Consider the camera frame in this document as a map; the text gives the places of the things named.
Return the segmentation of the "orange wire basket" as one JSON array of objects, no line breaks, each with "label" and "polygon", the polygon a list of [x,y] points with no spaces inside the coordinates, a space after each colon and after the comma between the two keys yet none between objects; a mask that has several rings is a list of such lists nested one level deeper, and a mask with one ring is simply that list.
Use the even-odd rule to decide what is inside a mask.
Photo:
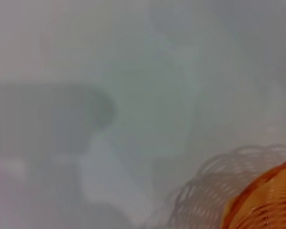
[{"label": "orange wire basket", "polygon": [[286,162],[226,204],[220,229],[286,229]]}]

